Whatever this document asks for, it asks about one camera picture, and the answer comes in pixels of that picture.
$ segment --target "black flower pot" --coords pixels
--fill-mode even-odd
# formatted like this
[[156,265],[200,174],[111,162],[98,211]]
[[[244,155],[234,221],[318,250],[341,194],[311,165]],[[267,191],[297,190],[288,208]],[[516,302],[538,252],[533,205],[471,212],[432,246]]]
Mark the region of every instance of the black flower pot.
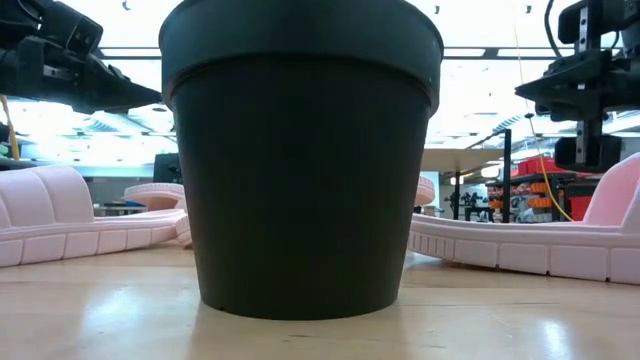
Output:
[[192,0],[160,32],[202,300],[328,319],[392,304],[442,39],[399,0]]

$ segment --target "black mechanical arm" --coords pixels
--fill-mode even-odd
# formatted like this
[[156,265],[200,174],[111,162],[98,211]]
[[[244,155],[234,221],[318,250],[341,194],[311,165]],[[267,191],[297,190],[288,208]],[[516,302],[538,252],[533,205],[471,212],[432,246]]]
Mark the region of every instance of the black mechanical arm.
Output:
[[102,27],[53,0],[0,0],[0,94],[59,102],[77,112],[126,113],[162,102],[95,53]]
[[[602,35],[612,31],[622,33],[622,57],[601,49]],[[516,88],[516,94],[535,101],[536,112],[550,114],[552,121],[578,122],[575,138],[556,143],[557,166],[604,172],[620,161],[622,150],[622,139],[602,133],[607,113],[640,109],[640,1],[579,1],[560,14],[558,38],[574,44],[575,54],[554,61],[541,79]]]

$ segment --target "table surface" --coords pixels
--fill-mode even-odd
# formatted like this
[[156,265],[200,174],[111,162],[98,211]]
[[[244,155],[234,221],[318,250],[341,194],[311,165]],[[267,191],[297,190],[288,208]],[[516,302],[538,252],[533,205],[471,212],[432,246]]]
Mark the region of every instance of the table surface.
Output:
[[165,244],[1,269],[0,324],[4,360],[627,359],[640,354],[640,287],[408,254],[385,310],[265,321],[201,304],[193,254]]
[[464,171],[482,167],[499,160],[500,149],[424,149],[420,171]]

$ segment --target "pink foam piece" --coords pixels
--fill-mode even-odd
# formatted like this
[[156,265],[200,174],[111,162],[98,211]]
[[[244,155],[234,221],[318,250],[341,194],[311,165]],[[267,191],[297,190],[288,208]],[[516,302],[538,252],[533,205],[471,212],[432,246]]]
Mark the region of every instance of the pink foam piece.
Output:
[[[187,211],[184,186],[181,184],[153,183],[132,186],[125,190],[124,198],[147,207],[153,206],[156,211],[171,211],[172,209]],[[191,227],[188,217],[178,221],[176,230],[179,234],[178,243],[183,246],[191,245]]]
[[640,284],[640,153],[602,177],[582,222],[480,224],[414,215],[408,248],[465,264]]
[[94,218],[84,179],[67,166],[0,172],[0,267],[185,238],[190,234],[185,218],[182,209]]
[[418,181],[418,191],[416,192],[415,206],[431,204],[436,198],[433,182],[424,176],[420,176]]

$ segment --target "black cable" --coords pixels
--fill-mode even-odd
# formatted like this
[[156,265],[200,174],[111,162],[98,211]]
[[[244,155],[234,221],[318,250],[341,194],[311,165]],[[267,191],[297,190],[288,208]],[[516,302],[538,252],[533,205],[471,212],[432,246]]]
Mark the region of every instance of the black cable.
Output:
[[40,20],[39,17],[33,15],[29,10],[27,10],[27,8],[22,3],[22,0],[16,0],[16,3],[18,3],[18,8],[20,8],[20,12],[23,13],[26,17],[37,22],[38,24],[42,23],[42,20]]
[[616,31],[616,39],[613,41],[613,45],[611,45],[611,51],[616,48],[618,41],[620,41],[620,31]]
[[560,50],[558,50],[556,41],[553,39],[553,34],[551,33],[551,25],[549,25],[549,17],[551,16],[552,8],[553,8],[553,0],[549,0],[549,2],[547,3],[547,10],[544,12],[544,30],[547,33],[547,39],[549,40],[549,45],[551,45],[551,49],[553,49],[553,53],[560,58],[562,57],[562,54],[560,54]]

